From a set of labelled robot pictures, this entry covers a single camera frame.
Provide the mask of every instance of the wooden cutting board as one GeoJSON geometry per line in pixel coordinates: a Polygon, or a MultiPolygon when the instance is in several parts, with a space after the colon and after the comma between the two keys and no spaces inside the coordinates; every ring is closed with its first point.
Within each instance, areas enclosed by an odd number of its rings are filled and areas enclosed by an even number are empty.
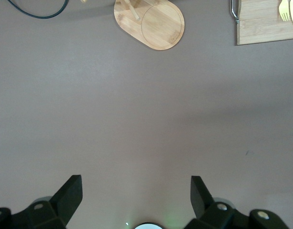
{"type": "Polygon", "coordinates": [[[136,17],[121,0],[114,4],[115,19],[123,30],[156,50],[166,50],[178,43],[184,32],[184,18],[176,5],[168,0],[130,0],[130,3],[136,17]]]}
{"type": "Polygon", "coordinates": [[[239,0],[237,44],[293,39],[293,22],[279,15],[281,0],[239,0]]]}

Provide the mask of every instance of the rectangular wooden board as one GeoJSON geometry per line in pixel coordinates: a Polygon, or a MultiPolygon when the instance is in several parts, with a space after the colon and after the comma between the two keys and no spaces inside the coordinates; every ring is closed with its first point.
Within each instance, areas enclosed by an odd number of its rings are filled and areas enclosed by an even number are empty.
{"type": "Polygon", "coordinates": [[[281,0],[239,0],[237,44],[293,39],[293,22],[279,14],[281,0]]]}

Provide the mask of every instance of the metal handle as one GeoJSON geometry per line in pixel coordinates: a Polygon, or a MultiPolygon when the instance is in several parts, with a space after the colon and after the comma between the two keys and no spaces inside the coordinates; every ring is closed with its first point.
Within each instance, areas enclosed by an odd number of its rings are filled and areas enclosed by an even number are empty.
{"type": "Polygon", "coordinates": [[[231,1],[231,14],[234,16],[236,24],[238,24],[240,20],[234,12],[234,2],[233,2],[234,0],[230,0],[230,1],[231,1]]]}

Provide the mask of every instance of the black cable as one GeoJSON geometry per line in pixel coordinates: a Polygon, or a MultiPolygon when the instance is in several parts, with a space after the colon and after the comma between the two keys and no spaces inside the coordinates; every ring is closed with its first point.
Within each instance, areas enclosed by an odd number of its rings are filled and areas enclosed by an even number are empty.
{"type": "Polygon", "coordinates": [[[63,6],[61,7],[61,9],[58,12],[56,12],[55,14],[52,14],[52,15],[49,15],[49,16],[43,16],[43,17],[42,16],[36,16],[36,15],[30,14],[30,13],[28,13],[26,11],[23,11],[21,8],[19,8],[17,5],[15,5],[11,0],[8,0],[8,2],[11,3],[11,5],[14,6],[16,9],[18,9],[20,12],[22,12],[22,13],[30,16],[30,17],[34,17],[34,18],[38,18],[38,19],[48,19],[48,18],[53,18],[53,17],[59,15],[61,12],[63,12],[63,10],[66,8],[69,0],[65,0],[65,2],[63,4],[63,6]]]}

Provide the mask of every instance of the wooden object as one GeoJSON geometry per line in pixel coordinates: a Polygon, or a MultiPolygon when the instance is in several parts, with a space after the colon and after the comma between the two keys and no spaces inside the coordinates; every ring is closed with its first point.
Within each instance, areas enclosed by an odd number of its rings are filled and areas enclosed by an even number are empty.
{"type": "Polygon", "coordinates": [[[178,43],[184,32],[181,11],[168,0],[130,0],[133,11],[116,0],[114,16],[118,25],[131,36],[156,50],[166,50],[178,43]]]}
{"type": "Polygon", "coordinates": [[[280,0],[239,0],[237,44],[293,39],[293,23],[280,17],[280,3],[280,0]]]}

